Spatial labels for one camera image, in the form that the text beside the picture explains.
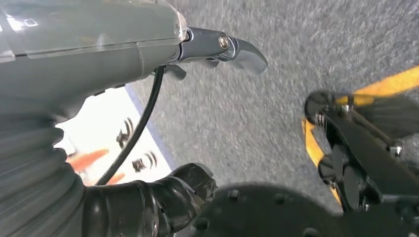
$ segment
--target white surface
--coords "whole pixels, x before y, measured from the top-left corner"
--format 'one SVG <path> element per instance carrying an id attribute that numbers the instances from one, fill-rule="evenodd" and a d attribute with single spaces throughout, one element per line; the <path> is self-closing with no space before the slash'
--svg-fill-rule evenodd
<path id="1" fill-rule="evenodd" d="M 88 181 L 94 182 L 112 164 L 121 149 L 116 141 L 119 131 L 125 130 L 124 119 L 131 118 L 135 127 L 140 114 L 132 103 L 125 88 L 109 89 L 105 93 L 89 97 L 79 114 L 58 126 L 66 132 L 67 138 L 57 144 L 68 151 L 89 153 L 99 149 L 109 149 L 109 154 L 97 160 L 85 170 Z M 157 159 L 157 166 L 150 170 L 135 173 L 131 162 L 151 151 Z M 145 129 L 139 142 L 118 170 L 125 178 L 120 183 L 132 180 L 152 182 L 168 175 L 171 170 L 154 142 L 148 129 Z"/>

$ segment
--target orange object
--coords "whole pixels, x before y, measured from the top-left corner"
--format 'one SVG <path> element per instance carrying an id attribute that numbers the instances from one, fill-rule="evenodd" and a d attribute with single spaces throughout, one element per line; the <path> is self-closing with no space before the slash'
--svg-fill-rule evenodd
<path id="1" fill-rule="evenodd" d="M 108 149 L 101 149 L 87 154 L 76 155 L 74 158 L 67 159 L 67 162 L 73 167 L 75 171 L 82 171 L 89 167 L 99 158 L 107 155 Z"/>
<path id="2" fill-rule="evenodd" d="M 81 172 L 85 168 L 89 167 L 99 158 L 107 155 L 109 153 L 108 149 L 101 149 L 87 154 L 75 155 L 73 158 L 68 158 L 67 162 L 73 167 L 76 172 Z M 107 185 L 116 184 L 125 177 L 124 173 L 115 174 Z"/>

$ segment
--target black cable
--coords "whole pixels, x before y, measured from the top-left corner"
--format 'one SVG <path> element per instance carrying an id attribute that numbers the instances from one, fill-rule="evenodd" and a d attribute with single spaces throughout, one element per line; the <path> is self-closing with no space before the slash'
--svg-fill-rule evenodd
<path id="1" fill-rule="evenodd" d="M 163 74 L 165 71 L 165 66 L 160 66 L 156 70 L 156 74 L 154 75 L 154 82 L 153 87 L 150 92 L 150 98 L 147 102 L 147 105 L 144 109 L 143 115 L 141 116 L 140 121 L 138 122 L 137 127 L 135 128 L 134 132 L 132 133 L 131 138 L 126 143 L 125 147 L 122 149 L 121 153 L 115 159 L 114 163 L 106 170 L 106 172 L 100 177 L 100 179 L 96 182 L 95 185 L 105 185 L 109 182 L 109 180 L 115 175 L 119 167 L 122 163 L 126 160 L 129 153 L 132 151 L 132 148 L 138 142 L 141 134 L 143 133 L 145 126 L 147 125 L 148 119 L 154 109 L 154 105 L 156 104 L 157 97 L 159 96 L 160 87 L 163 81 Z"/>

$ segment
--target black wheel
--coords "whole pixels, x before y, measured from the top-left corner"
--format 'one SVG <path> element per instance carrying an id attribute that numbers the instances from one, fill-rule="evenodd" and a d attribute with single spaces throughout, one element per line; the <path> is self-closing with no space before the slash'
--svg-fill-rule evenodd
<path id="1" fill-rule="evenodd" d="M 317 166 L 320 178 L 323 182 L 330 186 L 336 180 L 335 171 L 333 170 L 332 159 L 329 156 L 324 156 Z"/>
<path id="2" fill-rule="evenodd" d="M 304 115 L 311 124 L 316 124 L 316 113 L 332 103 L 333 94 L 327 91 L 312 92 L 304 103 Z"/>

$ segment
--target metal bracket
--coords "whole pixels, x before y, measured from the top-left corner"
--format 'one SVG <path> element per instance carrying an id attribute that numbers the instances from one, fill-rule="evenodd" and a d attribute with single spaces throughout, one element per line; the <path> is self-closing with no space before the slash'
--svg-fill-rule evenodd
<path id="1" fill-rule="evenodd" d="M 188 28 L 187 33 L 187 39 L 179 45 L 170 65 L 200 62 L 214 68 L 219 62 L 225 62 L 254 74 L 261 74 L 267 68 L 263 54 L 245 40 L 227 36 L 224 32 L 193 27 Z"/>

